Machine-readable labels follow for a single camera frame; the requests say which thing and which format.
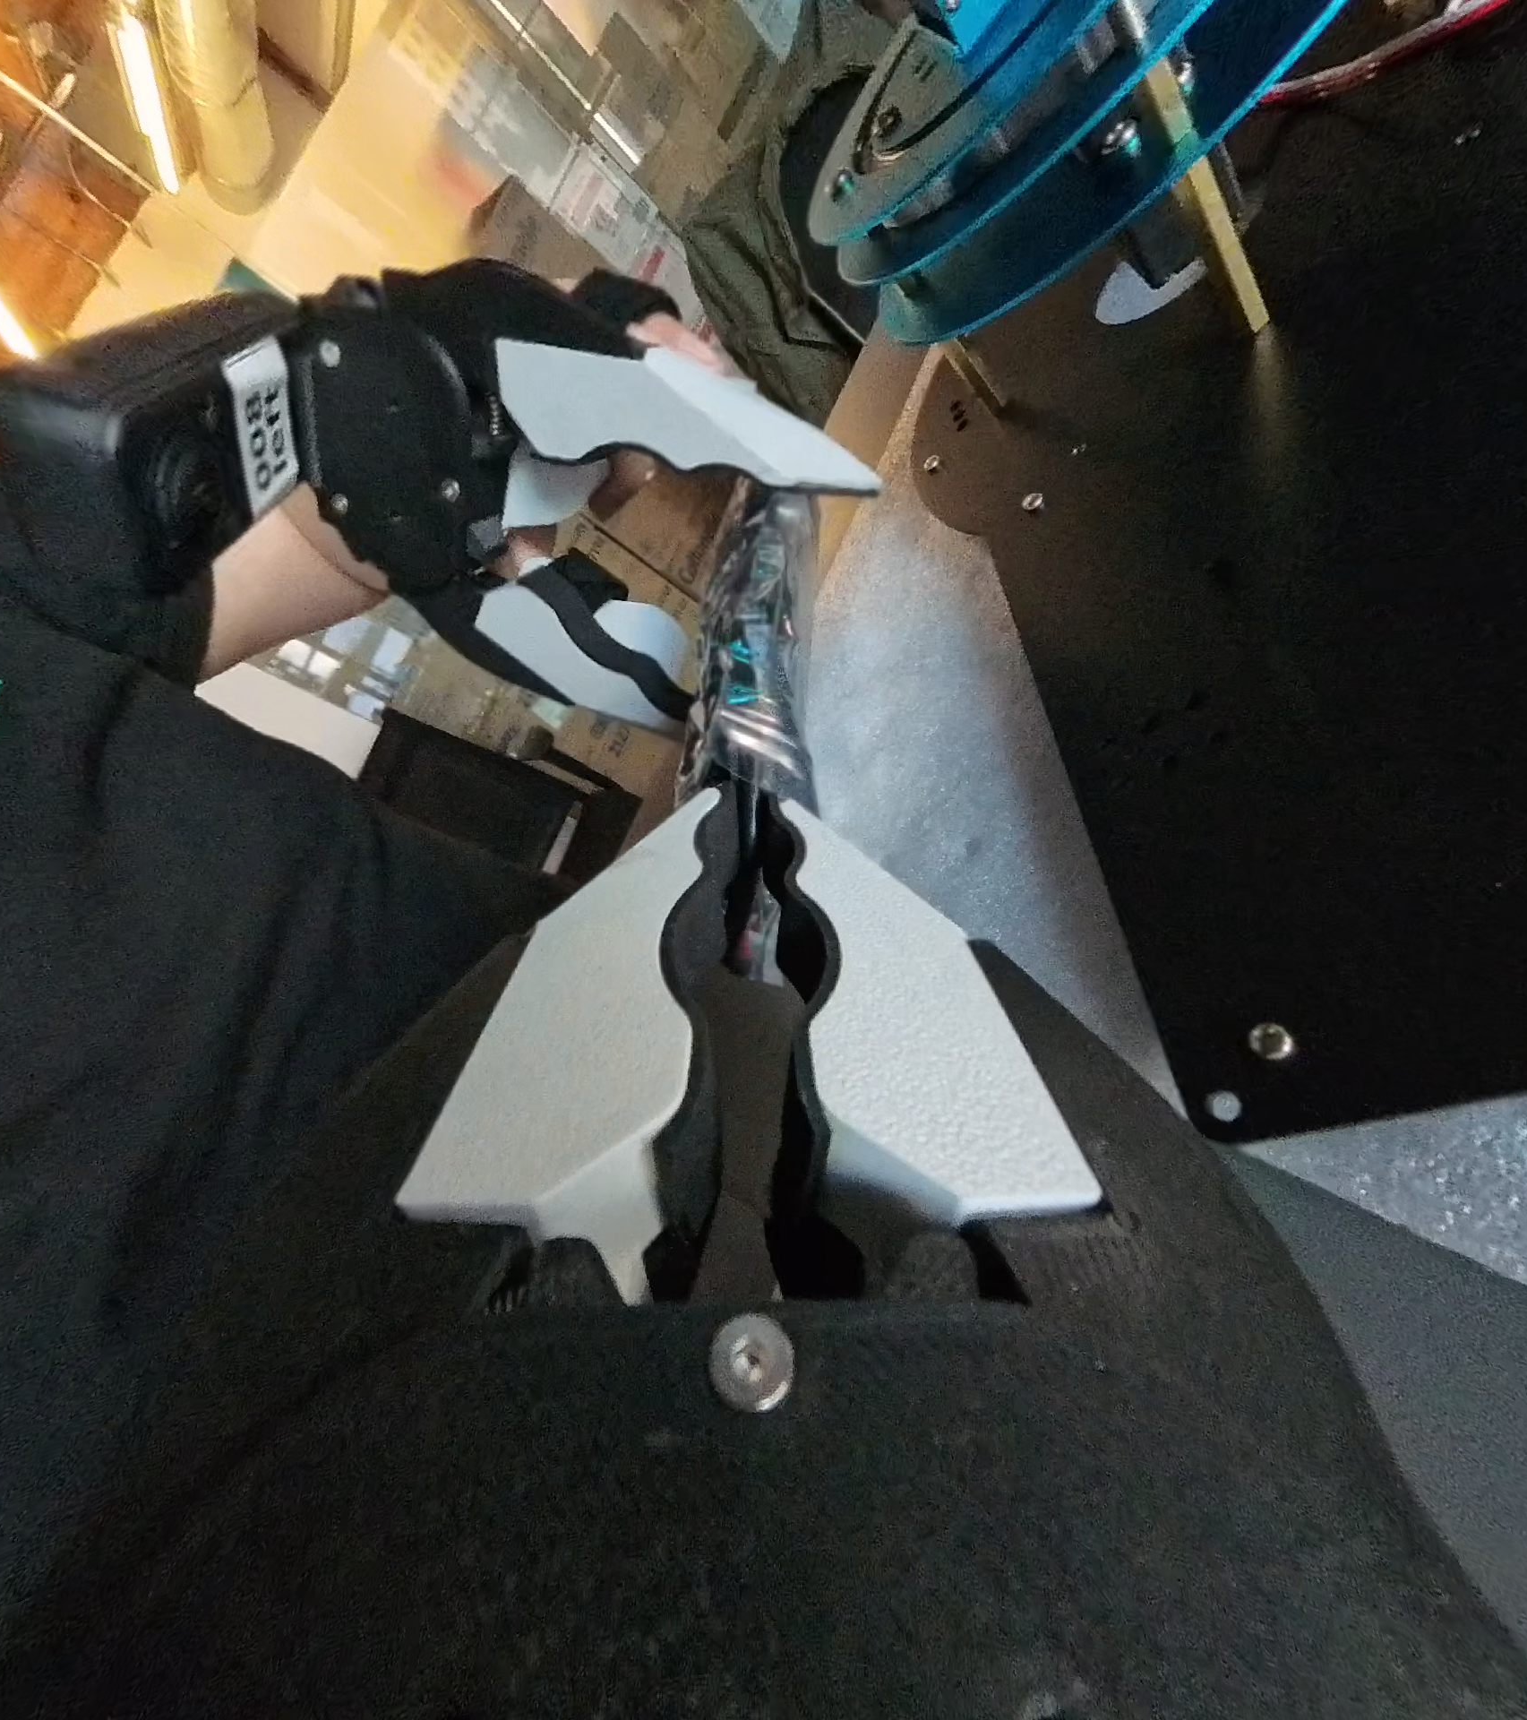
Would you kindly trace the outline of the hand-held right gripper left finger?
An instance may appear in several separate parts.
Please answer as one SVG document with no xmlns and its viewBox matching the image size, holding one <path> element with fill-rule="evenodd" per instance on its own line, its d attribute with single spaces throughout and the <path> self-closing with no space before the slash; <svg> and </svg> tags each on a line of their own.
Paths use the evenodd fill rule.
<svg viewBox="0 0 1527 1720">
<path fill-rule="evenodd" d="M 539 920 L 397 1191 L 417 1221 L 575 1239 L 619 1298 L 697 1239 L 718 1107 L 697 992 L 727 949 L 732 791 L 706 786 Z"/>
</svg>

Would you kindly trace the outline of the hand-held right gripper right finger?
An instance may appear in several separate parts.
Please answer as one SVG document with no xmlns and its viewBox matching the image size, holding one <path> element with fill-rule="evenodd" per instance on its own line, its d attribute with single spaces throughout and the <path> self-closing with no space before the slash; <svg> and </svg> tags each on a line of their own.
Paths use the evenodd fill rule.
<svg viewBox="0 0 1527 1720">
<path fill-rule="evenodd" d="M 1023 1302 L 990 1227 L 1087 1216 L 1100 1182 L 965 933 L 775 797 L 770 894 L 801 1005 L 770 1180 L 781 1291 Z"/>
</svg>

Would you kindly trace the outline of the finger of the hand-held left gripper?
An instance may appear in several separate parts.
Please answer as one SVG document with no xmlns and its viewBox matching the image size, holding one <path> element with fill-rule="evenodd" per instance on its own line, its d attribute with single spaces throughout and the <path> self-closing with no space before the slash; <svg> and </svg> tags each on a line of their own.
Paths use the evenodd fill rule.
<svg viewBox="0 0 1527 1720">
<path fill-rule="evenodd" d="M 555 526 L 628 449 L 680 472 L 722 469 L 804 496 L 872 498 L 876 472 L 752 383 L 663 347 L 598 354 L 499 338 L 499 403 L 516 424 L 499 528 Z"/>
<path fill-rule="evenodd" d="M 682 727 L 693 648 L 680 623 L 628 596 L 593 605 L 566 575 L 485 578 L 469 657 L 551 702 L 634 727 Z"/>
</svg>

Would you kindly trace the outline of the silver plastic parts bag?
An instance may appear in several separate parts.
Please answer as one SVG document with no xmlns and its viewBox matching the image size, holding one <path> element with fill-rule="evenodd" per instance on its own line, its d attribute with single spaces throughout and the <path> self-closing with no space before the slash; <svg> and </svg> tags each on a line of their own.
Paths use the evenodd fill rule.
<svg viewBox="0 0 1527 1720">
<path fill-rule="evenodd" d="M 777 983 L 779 906 L 765 883 L 765 800 L 817 811 L 802 644 L 818 521 L 811 498 L 740 480 L 716 530 L 697 623 L 695 687 L 675 791 L 732 790 L 738 870 L 729 967 Z"/>
</svg>

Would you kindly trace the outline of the person's left forearm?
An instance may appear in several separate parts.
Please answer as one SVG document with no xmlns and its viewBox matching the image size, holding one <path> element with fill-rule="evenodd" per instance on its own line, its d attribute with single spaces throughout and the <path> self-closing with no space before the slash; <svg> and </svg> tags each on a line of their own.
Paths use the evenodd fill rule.
<svg viewBox="0 0 1527 1720">
<path fill-rule="evenodd" d="M 386 575 L 356 557 L 299 483 L 211 567 L 211 618 L 197 682 L 317 634 L 386 600 Z"/>
</svg>

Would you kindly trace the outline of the person's left hand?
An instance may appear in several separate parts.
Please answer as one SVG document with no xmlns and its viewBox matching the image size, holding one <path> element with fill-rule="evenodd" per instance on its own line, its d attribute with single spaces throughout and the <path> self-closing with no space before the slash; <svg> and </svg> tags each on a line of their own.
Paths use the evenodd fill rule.
<svg viewBox="0 0 1527 1720">
<path fill-rule="evenodd" d="M 673 313 L 652 311 L 632 320 L 627 324 L 627 335 L 645 347 L 677 352 L 714 376 L 747 379 L 716 338 L 688 329 Z"/>
</svg>

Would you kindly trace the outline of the white foam sheet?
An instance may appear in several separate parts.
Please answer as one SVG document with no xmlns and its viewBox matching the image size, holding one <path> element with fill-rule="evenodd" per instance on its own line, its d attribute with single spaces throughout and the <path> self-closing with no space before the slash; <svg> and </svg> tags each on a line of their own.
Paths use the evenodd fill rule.
<svg viewBox="0 0 1527 1720">
<path fill-rule="evenodd" d="M 829 419 L 885 487 L 822 514 L 808 670 L 822 818 L 1184 1112 L 989 550 L 917 494 L 935 365 L 872 343 Z M 1527 1286 L 1527 1094 L 1250 1153 Z"/>
</svg>

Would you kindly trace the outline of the silver metal air duct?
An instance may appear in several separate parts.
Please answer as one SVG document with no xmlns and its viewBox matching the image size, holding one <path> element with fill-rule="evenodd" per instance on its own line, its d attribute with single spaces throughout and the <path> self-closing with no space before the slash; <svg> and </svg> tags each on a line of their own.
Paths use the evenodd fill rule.
<svg viewBox="0 0 1527 1720">
<path fill-rule="evenodd" d="M 152 26 L 209 198 L 256 213 L 281 177 L 261 73 L 270 68 L 315 112 L 343 82 L 354 1 L 154 1 Z"/>
</svg>

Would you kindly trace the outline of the black metal base plate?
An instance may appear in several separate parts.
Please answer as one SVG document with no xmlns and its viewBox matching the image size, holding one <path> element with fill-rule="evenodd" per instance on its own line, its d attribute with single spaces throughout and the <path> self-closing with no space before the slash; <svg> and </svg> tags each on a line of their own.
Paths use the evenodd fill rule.
<svg viewBox="0 0 1527 1720">
<path fill-rule="evenodd" d="M 1249 340 L 1109 256 L 947 365 L 989 548 L 1163 1053 L 1249 1141 L 1527 1092 L 1527 3 L 1252 121 Z M 922 460 L 935 460 L 922 471 Z"/>
</svg>

